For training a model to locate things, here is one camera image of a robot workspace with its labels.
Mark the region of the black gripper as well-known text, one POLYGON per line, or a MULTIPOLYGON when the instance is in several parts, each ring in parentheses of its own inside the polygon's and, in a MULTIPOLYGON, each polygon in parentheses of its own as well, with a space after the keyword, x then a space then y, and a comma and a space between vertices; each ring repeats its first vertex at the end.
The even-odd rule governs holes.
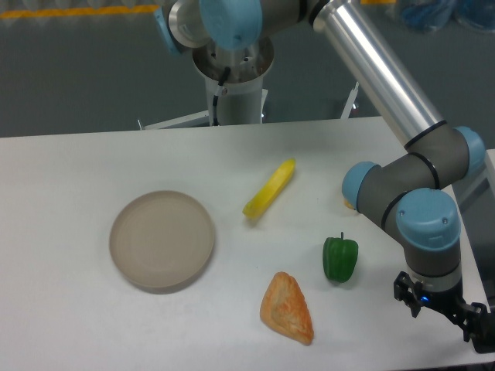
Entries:
POLYGON ((443 291, 428 289, 401 271, 394 280, 394 299, 402 301, 416 318, 423 307, 446 314, 448 320, 463 331, 463 340, 471 342, 477 353, 494 353, 494 313, 486 305, 463 301, 463 283, 459 279, 443 291))

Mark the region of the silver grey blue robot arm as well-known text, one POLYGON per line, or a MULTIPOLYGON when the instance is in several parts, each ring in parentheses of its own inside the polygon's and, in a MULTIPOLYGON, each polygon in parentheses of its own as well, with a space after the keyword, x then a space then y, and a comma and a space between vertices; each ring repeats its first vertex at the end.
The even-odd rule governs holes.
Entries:
POLYGON ((463 299, 459 214, 444 191, 483 164, 483 141, 447 125, 357 2, 168 1, 154 17, 168 51, 192 52, 213 126, 261 122, 273 33, 307 21, 323 34, 406 151, 384 167, 355 165, 342 184, 344 198, 404 249, 408 271, 394 297, 413 315, 443 314, 478 353, 494 350, 493 314, 463 299))

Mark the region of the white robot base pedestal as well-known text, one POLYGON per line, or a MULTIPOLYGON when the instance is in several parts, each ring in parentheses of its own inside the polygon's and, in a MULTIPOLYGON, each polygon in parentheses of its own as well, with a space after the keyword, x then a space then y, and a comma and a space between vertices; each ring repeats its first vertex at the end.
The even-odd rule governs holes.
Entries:
POLYGON ((274 60, 274 47, 263 38, 239 50, 210 42, 193 51, 193 62, 204 78, 210 125, 260 124, 263 82, 274 60))

